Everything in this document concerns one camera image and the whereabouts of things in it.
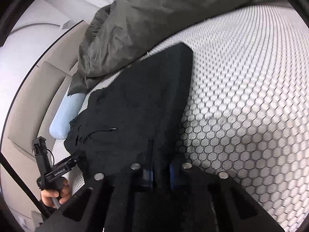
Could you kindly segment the person's left hand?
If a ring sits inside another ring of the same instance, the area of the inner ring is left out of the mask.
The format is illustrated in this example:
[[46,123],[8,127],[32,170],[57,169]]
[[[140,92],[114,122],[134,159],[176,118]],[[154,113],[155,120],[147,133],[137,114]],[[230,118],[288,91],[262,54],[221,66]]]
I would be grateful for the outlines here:
[[71,197],[71,190],[69,182],[66,178],[61,178],[62,189],[61,190],[42,190],[41,191],[41,201],[42,203],[50,208],[58,209],[62,204],[67,202]]

